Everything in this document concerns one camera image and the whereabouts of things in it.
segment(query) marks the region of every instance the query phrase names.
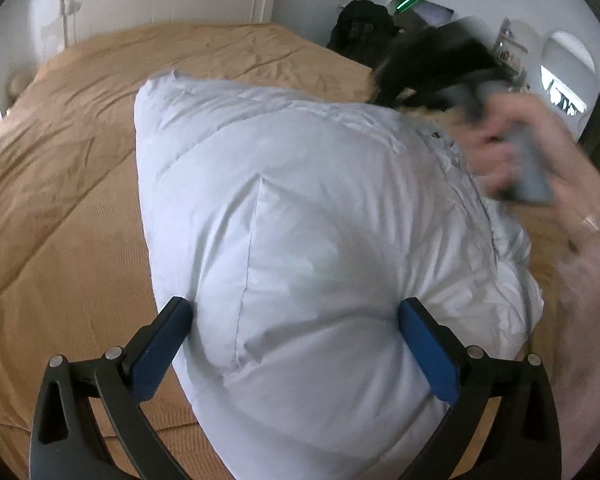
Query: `wrist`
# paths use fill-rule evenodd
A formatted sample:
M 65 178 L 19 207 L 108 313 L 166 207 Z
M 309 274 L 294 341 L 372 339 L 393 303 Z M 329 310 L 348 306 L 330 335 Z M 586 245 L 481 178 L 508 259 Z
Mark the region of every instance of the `wrist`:
M 576 205 L 569 217 L 563 228 L 573 247 L 582 252 L 600 238 L 600 188 Z

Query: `green light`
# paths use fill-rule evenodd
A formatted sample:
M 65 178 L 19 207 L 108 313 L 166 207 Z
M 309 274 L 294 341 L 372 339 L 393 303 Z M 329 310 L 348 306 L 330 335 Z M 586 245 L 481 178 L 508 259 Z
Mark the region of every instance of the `green light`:
M 403 8 L 406 4 L 408 4 L 411 0 L 404 0 L 400 5 L 398 5 L 398 7 L 396 7 L 395 10 L 400 10 L 401 8 Z

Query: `hand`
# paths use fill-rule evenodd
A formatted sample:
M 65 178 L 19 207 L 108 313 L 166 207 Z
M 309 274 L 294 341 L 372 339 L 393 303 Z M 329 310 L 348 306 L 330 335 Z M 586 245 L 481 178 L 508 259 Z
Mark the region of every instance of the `hand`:
M 546 159 L 557 220 L 578 244 L 586 236 L 585 219 L 600 218 L 600 174 L 540 98 L 493 95 L 480 124 L 465 124 L 458 116 L 449 133 L 464 151 L 470 169 L 480 177 L 484 192 L 496 196 L 518 176 L 516 147 L 500 141 L 515 122 L 531 127 Z

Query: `screw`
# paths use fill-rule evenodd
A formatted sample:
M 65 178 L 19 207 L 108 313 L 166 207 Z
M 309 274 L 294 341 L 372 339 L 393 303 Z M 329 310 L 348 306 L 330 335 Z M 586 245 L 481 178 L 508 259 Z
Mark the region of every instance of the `screw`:
M 469 346 L 466 352 L 471 359 L 482 359 L 484 357 L 484 350 L 476 345 Z
M 542 364 L 542 359 L 539 358 L 536 354 L 529 354 L 526 357 L 526 360 L 529 361 L 529 364 L 532 366 L 540 366 Z
M 112 346 L 111 348 L 109 348 L 109 350 L 104 352 L 104 357 L 106 357 L 110 361 L 113 361 L 113 359 L 119 358 L 121 355 L 122 355 L 122 348 L 120 348 L 119 346 Z
M 59 367 L 62 364 L 62 361 L 63 359 L 61 355 L 54 355 L 51 359 L 49 359 L 49 366 L 52 368 Z

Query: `black bag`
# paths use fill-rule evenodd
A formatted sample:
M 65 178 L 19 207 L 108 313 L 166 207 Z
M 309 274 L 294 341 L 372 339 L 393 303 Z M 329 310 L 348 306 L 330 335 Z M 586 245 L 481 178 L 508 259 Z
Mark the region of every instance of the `black bag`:
M 386 7 L 369 0 L 355 0 L 340 13 L 327 48 L 373 67 L 397 33 Z

